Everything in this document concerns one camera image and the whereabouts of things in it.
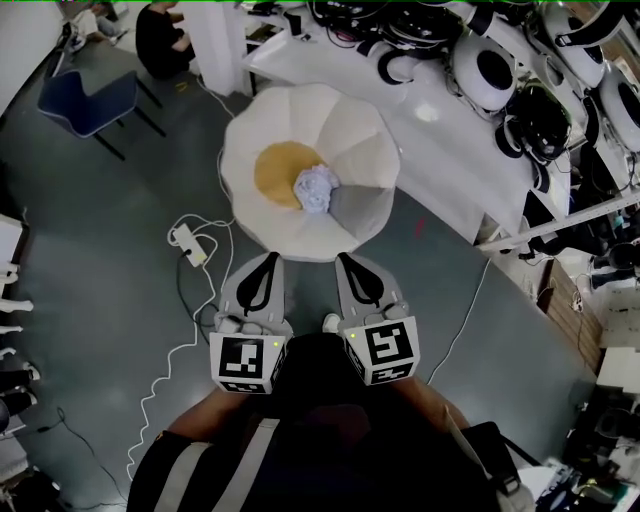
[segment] chair leg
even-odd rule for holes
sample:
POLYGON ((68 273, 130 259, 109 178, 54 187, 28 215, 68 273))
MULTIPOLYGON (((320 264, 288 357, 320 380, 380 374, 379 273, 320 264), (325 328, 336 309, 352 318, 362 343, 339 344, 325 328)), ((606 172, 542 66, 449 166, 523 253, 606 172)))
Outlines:
POLYGON ((142 89, 142 92, 144 92, 149 97, 149 99, 156 104, 158 108, 162 108, 162 103, 160 103, 160 100, 155 97, 155 95, 149 90, 146 85, 144 85, 142 80, 136 77, 136 82, 138 82, 138 87, 142 89))
POLYGON ((107 148, 113 155, 117 156, 120 160, 124 162, 124 155, 120 153, 116 148, 114 148, 111 144, 109 144, 106 140, 104 140, 100 134, 96 133, 93 135, 95 139, 102 144, 105 148, 107 148))
POLYGON ((154 123, 147 114, 145 114, 142 110, 140 110, 140 107, 136 107, 133 110, 136 114, 138 114, 138 117, 140 117, 140 119, 142 119, 145 123, 151 126, 151 128, 157 131, 160 135, 162 135, 163 137, 167 136, 167 134, 164 133, 164 131, 162 131, 162 128, 160 128, 156 123, 154 123))

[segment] blue chair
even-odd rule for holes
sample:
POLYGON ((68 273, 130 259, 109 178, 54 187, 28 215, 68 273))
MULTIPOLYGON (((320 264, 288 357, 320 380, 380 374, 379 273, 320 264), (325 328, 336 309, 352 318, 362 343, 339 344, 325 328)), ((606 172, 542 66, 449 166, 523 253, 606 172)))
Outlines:
POLYGON ((162 108, 162 104, 138 79, 135 71, 130 71, 95 94, 87 96, 82 87, 80 72, 71 70, 45 80, 38 100, 38 110, 76 137, 94 137, 120 160, 124 160, 124 155, 104 140, 99 132, 113 122, 124 126, 121 118, 130 112, 135 112, 162 137, 167 136, 137 106, 138 88, 162 108))

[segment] black sleeve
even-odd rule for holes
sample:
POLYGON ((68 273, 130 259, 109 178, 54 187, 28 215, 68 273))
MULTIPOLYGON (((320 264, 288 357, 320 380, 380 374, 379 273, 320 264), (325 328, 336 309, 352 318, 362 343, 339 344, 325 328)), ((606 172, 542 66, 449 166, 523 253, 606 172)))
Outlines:
MULTIPOLYGON (((136 471, 127 511, 154 511, 176 460, 193 444, 192 440, 171 432, 162 432, 156 438, 136 471)), ((196 444, 204 449, 185 468, 189 476, 186 488, 174 489, 181 495, 177 512, 211 512, 236 468, 216 446, 196 444)))

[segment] white marker cube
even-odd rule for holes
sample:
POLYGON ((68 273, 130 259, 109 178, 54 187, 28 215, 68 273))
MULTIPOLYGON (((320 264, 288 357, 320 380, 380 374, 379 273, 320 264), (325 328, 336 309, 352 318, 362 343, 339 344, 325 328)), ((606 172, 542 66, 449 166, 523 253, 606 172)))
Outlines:
POLYGON ((420 362, 413 316, 345 329, 342 336, 347 356, 367 386, 410 377, 420 362))
POLYGON ((270 394, 286 355, 284 336, 210 333, 211 375, 225 391, 270 394))

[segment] seated person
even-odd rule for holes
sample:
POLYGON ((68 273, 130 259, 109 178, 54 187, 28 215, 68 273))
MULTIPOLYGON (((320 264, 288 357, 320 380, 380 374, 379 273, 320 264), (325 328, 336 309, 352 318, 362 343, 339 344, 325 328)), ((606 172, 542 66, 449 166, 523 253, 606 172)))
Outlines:
POLYGON ((189 62, 195 57, 189 34, 173 26, 184 20, 184 16, 167 12, 177 3, 155 1, 138 15, 138 58, 154 78, 171 78, 188 70, 189 62))
POLYGON ((126 30, 120 30, 115 23, 109 21, 106 15, 105 6, 95 2, 73 19, 72 23, 78 31, 73 43, 73 51, 80 50, 87 41, 96 43, 108 41, 115 45, 127 33, 126 30))

